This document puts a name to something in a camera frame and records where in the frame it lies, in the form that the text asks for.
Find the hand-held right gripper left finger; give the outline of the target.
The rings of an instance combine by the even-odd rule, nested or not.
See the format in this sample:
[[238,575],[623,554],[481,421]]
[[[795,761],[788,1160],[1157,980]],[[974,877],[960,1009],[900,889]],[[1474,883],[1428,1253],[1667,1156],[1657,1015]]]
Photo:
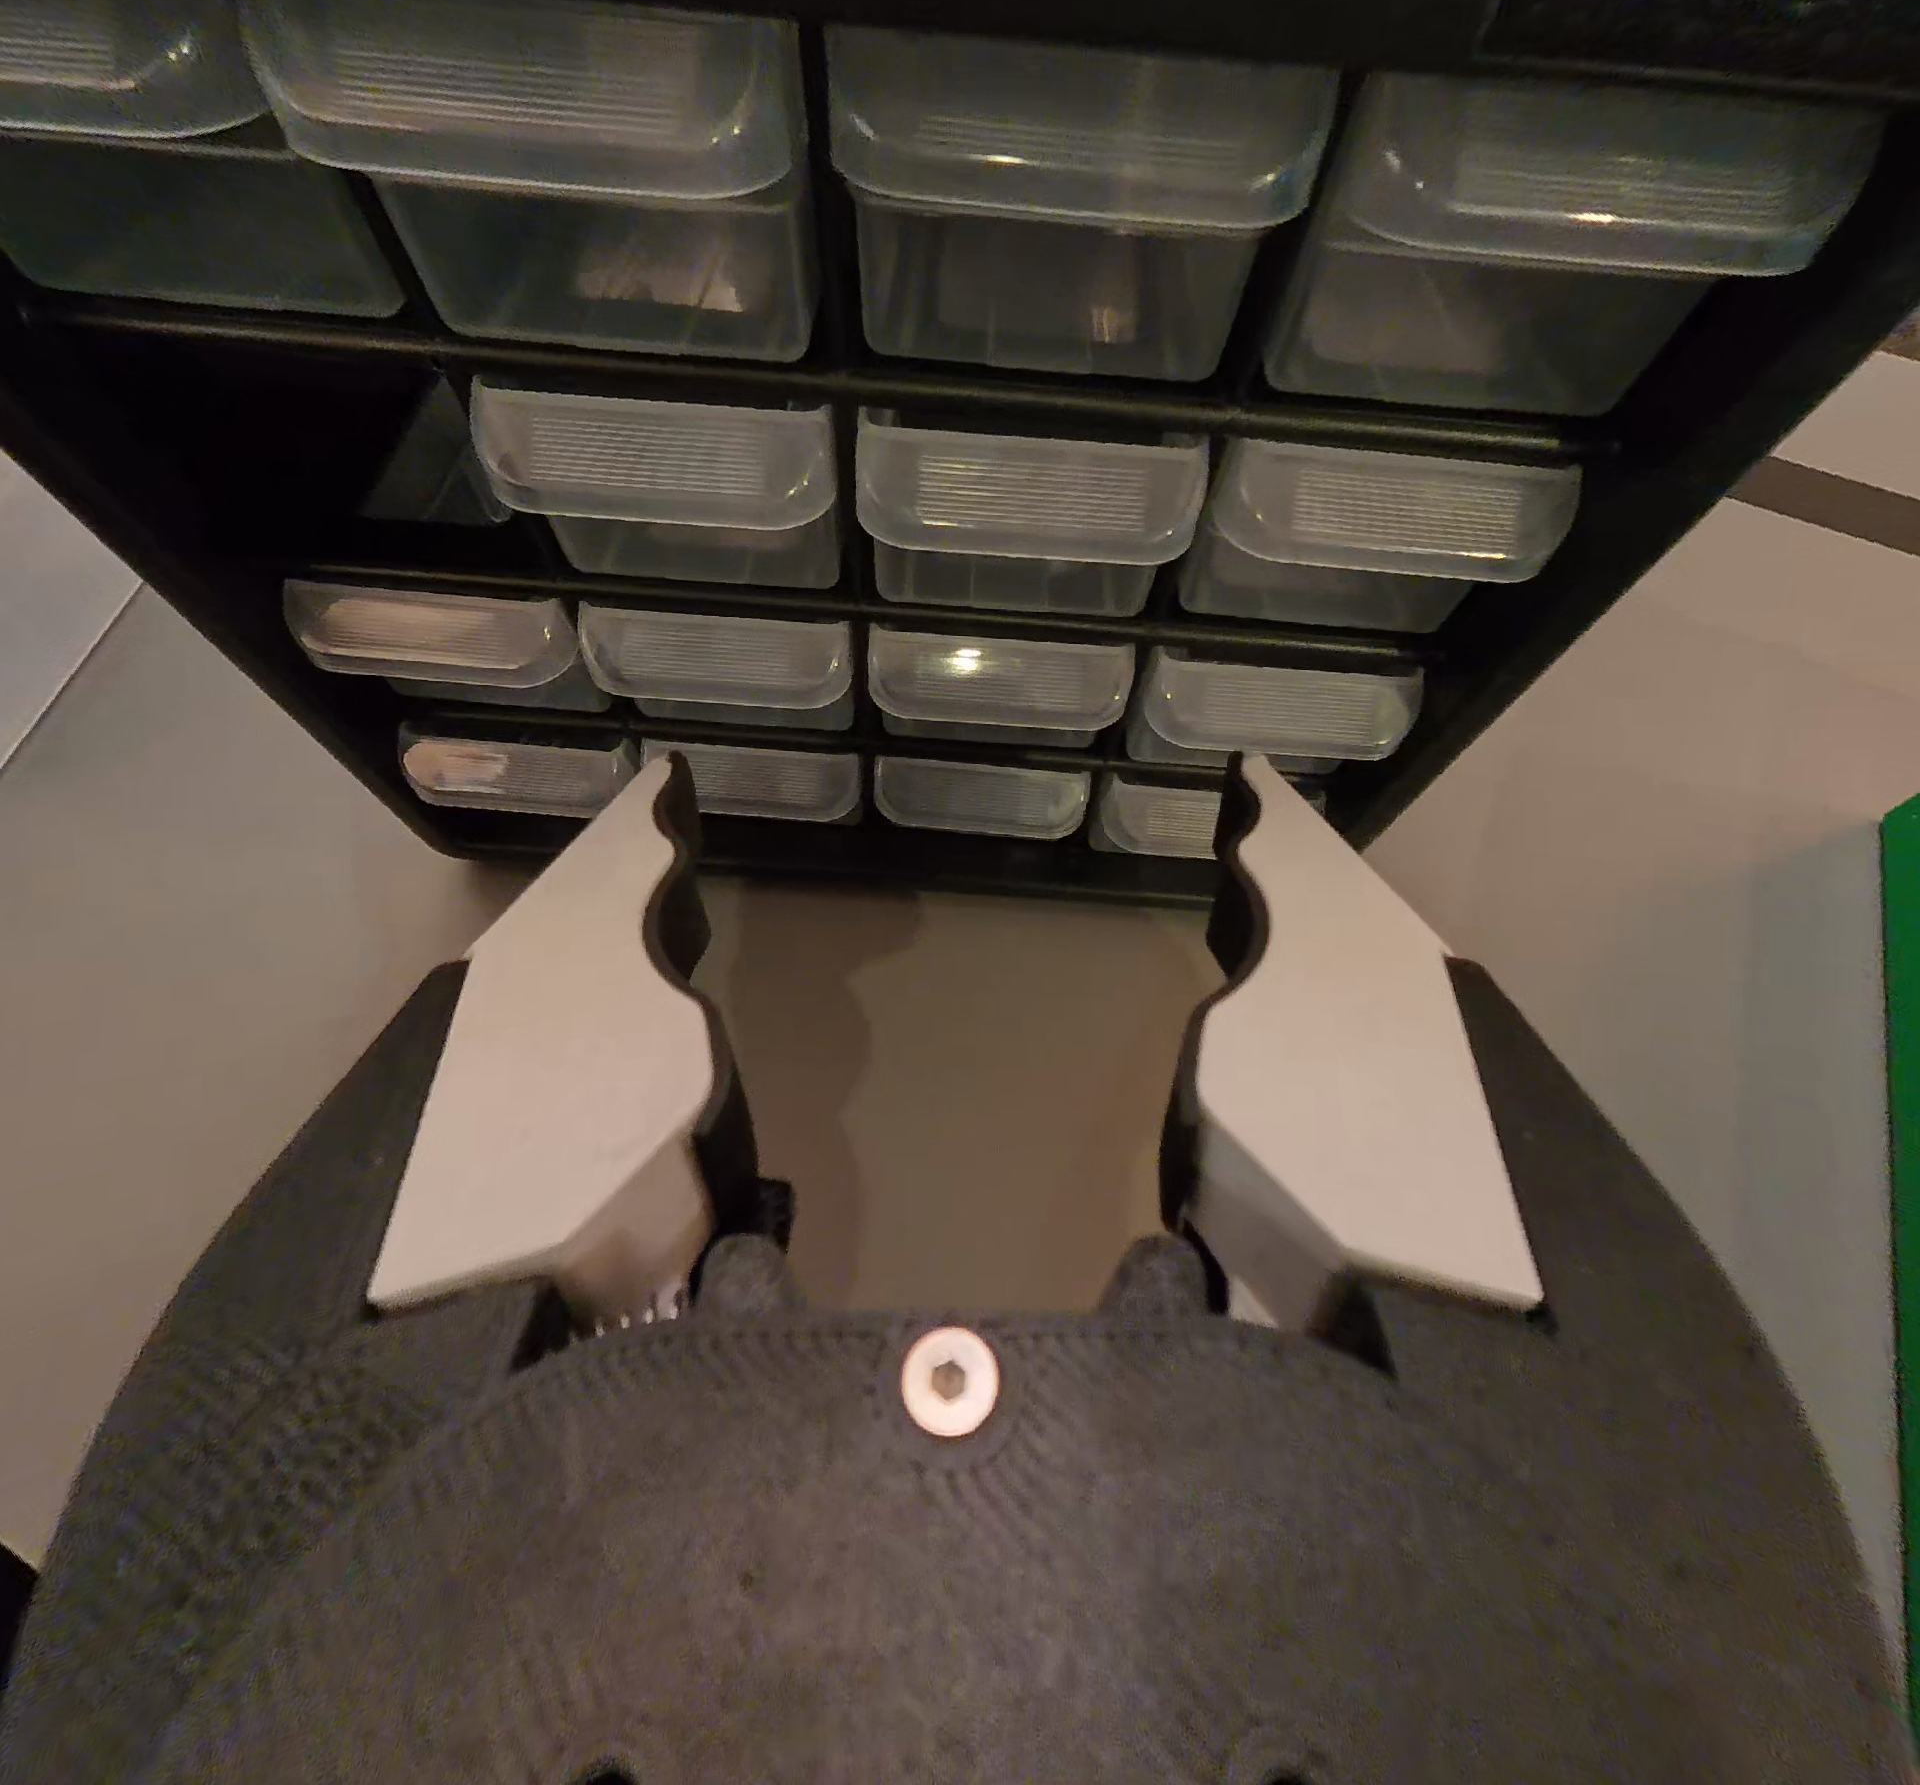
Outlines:
[[759,1222],[761,1161],[708,952],[685,757],[646,762],[469,949],[374,1311],[515,1280],[573,1318],[667,1318]]

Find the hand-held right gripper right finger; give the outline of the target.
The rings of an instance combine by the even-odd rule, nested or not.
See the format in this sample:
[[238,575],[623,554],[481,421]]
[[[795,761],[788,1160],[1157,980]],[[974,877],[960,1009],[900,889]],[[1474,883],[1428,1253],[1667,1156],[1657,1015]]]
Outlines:
[[1181,1037],[1161,1216],[1227,1313],[1321,1333],[1358,1280],[1537,1310],[1447,946],[1271,759],[1234,757],[1215,862],[1221,982]]

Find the green plastic bin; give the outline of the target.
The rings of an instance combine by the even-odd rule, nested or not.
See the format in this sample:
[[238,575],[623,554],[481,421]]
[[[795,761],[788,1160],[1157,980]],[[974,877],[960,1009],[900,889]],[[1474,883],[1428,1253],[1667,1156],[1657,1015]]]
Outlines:
[[1918,1732],[1918,795],[1881,823],[1893,1413],[1908,1727]]

